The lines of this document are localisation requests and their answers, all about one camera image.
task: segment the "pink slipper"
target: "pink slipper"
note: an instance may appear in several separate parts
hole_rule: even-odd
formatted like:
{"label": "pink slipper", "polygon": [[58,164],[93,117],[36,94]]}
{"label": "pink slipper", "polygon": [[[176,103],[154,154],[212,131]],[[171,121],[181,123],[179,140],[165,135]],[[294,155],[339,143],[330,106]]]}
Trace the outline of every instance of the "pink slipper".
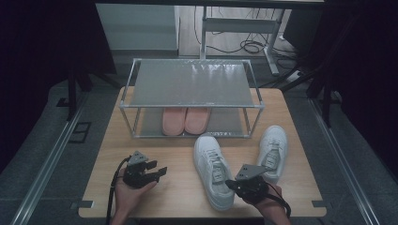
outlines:
{"label": "pink slipper", "polygon": [[185,130],[190,134],[202,134],[207,128],[209,108],[188,108],[185,118]]}
{"label": "pink slipper", "polygon": [[187,108],[164,108],[162,131],[164,135],[176,136],[184,131]]}

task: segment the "metal frame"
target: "metal frame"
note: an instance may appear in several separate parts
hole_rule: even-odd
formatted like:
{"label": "metal frame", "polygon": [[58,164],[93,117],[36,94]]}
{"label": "metal frame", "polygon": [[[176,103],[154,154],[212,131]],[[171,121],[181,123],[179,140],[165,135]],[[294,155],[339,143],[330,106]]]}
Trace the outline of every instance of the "metal frame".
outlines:
{"label": "metal frame", "polygon": [[292,9],[348,9],[358,1],[323,0],[96,0],[95,3],[165,5],[165,6],[207,6],[230,8],[292,8]]}
{"label": "metal frame", "polygon": [[232,33],[258,33],[271,34],[270,42],[264,49],[269,68],[273,76],[279,76],[279,70],[276,67],[272,57],[272,49],[281,27],[284,9],[281,9],[276,21],[273,20],[249,20],[249,19],[224,19],[208,18],[207,7],[203,8],[202,18],[202,44],[200,58],[206,59],[206,32],[232,32]]}
{"label": "metal frame", "polygon": [[[208,105],[162,105],[162,104],[157,104],[157,105],[134,105],[133,103],[129,104],[126,102],[126,96],[127,96],[127,92],[128,89],[130,87],[130,82],[132,80],[132,76],[134,76],[134,72],[135,71],[135,67],[139,67],[140,62],[142,59],[134,59],[133,63],[132,63],[132,67],[131,67],[131,71],[130,71],[130,76],[128,78],[128,81],[126,83],[125,86],[125,90],[123,92],[122,98],[120,100],[120,105],[119,105],[119,109],[122,113],[122,116],[126,122],[127,128],[129,130],[129,133],[131,135],[132,138],[195,138],[198,135],[191,135],[188,134],[186,132],[184,132],[181,135],[178,136],[165,136],[165,135],[146,135],[146,134],[141,134],[137,132],[137,128],[138,128],[138,124],[140,121],[140,117],[142,115],[141,110],[143,108],[148,108],[148,109],[154,109],[154,108],[165,108],[165,107],[184,107],[184,108],[188,108],[188,107],[210,107],[212,109],[215,108],[233,108],[233,109],[241,109],[243,111],[243,117],[244,117],[244,123],[246,124],[246,130],[242,130],[244,133],[239,133],[239,132],[228,132],[228,131],[209,131],[209,133],[215,137],[223,137],[223,138],[251,138],[251,136],[254,133],[254,130],[256,128],[256,124],[258,123],[260,116],[265,108],[265,104],[263,99],[261,98],[260,92],[257,88],[257,84],[255,82],[255,77],[253,74],[253,69],[251,67],[250,61],[249,60],[238,60],[241,62],[244,62],[244,68],[245,71],[247,73],[250,73],[252,75],[252,78],[254,80],[254,85],[255,85],[255,89],[256,89],[256,94],[258,97],[258,104],[253,104],[253,105],[213,105],[213,106],[208,106]],[[130,121],[129,118],[127,117],[126,114],[126,110],[128,109],[137,109],[137,112],[134,114],[134,119],[133,121]],[[254,119],[252,119],[252,121],[249,118],[249,115],[247,114],[247,109],[254,109],[254,110],[258,110],[258,114],[255,116]]]}
{"label": "metal frame", "polygon": [[349,162],[345,158],[342,148],[334,137],[332,130],[323,120],[320,114],[321,110],[319,109],[319,106],[312,98],[309,98],[308,101],[316,117],[316,121],[318,122],[318,125],[321,127],[322,132],[326,140],[328,141],[331,153],[334,155],[337,165],[339,166],[343,177],[354,197],[354,200],[357,203],[360,212],[362,213],[363,219],[368,225],[380,224],[375,214],[374,208],[372,207],[372,204],[366,196],[366,193],[362,189],[357,177],[349,166]]}
{"label": "metal frame", "polygon": [[88,99],[88,94],[82,93],[82,96],[77,105],[77,111],[73,114],[72,118],[65,124],[64,129],[56,141],[55,146],[47,156],[43,165],[41,166],[38,175],[33,181],[32,186],[29,188],[27,194],[23,198],[23,202],[20,205],[20,208],[17,210],[14,219],[10,224],[27,224],[30,217],[35,210],[38,201],[43,193],[44,189],[47,186],[51,176],[53,175],[53,171],[58,163],[58,160],[61,158],[62,153],[64,152],[65,146],[68,143],[69,137],[73,132],[76,123],[79,121],[79,118],[82,114],[85,102]]}

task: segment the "glass shelf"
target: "glass shelf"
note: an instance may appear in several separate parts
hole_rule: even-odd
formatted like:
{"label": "glass shelf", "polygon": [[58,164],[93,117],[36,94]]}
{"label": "glass shelf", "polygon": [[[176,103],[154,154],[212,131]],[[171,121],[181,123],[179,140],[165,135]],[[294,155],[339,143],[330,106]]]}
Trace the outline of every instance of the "glass shelf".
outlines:
{"label": "glass shelf", "polygon": [[206,132],[249,138],[265,105],[248,79],[255,83],[249,60],[134,59],[119,108],[133,138],[198,136],[163,135],[166,107],[211,108]]}

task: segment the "wrist strap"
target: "wrist strap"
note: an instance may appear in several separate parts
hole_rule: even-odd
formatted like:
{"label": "wrist strap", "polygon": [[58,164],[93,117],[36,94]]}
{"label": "wrist strap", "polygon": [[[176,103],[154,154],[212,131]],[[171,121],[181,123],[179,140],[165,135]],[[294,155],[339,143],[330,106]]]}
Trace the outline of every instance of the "wrist strap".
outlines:
{"label": "wrist strap", "polygon": [[290,208],[290,205],[283,198],[280,198],[280,197],[277,197],[277,196],[271,195],[271,194],[267,194],[266,198],[272,199],[273,201],[277,202],[282,207],[284,207],[285,210],[286,210],[287,217],[290,218],[290,214],[292,213],[292,209]]}

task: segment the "floor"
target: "floor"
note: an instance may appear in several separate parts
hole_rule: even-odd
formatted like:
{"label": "floor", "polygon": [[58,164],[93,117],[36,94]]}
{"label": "floor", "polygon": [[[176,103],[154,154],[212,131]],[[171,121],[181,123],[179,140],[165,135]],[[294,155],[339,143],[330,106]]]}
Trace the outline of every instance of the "floor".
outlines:
{"label": "floor", "polygon": [[[226,14],[224,9],[221,9],[221,12],[223,15]],[[288,43],[282,39],[278,41],[279,46],[287,48]],[[181,50],[180,56],[176,57],[195,57],[196,54],[190,51]],[[219,52],[208,53],[209,57],[220,57]],[[223,54],[222,58],[249,58],[259,85],[271,87],[275,81],[270,75],[267,60],[261,55]],[[288,71],[295,63],[294,60],[280,62],[278,68],[281,73]],[[112,78],[125,83],[130,65],[116,62],[116,66],[118,74]],[[107,82],[96,76],[91,76],[91,79],[94,84],[93,90],[89,93],[78,93],[79,99],[84,102],[77,127],[89,124],[87,136],[84,138],[79,132],[71,134],[69,142],[65,143],[65,148],[60,152],[48,183],[44,183],[45,189],[42,193],[36,193],[39,195],[39,200],[31,215],[28,215],[28,224],[103,224],[105,222],[104,218],[81,218],[78,215],[78,206],[118,95],[118,89]],[[367,142],[349,123],[338,103],[331,106],[331,128],[324,128],[317,111],[319,100],[306,97],[305,90],[308,84],[308,82],[302,83],[285,92],[284,98],[328,213],[324,217],[292,217],[292,223],[396,224],[397,183]],[[35,128],[0,175],[0,205],[2,205],[0,224],[9,224],[13,221],[26,194],[34,185],[33,182],[37,181],[36,177],[41,166],[57,146],[60,134],[68,125],[66,121],[68,108],[56,106],[58,100],[65,98],[67,94],[66,82],[52,88],[48,104]],[[129,224],[203,224],[204,222],[264,224],[262,219],[142,219],[131,220]]]}

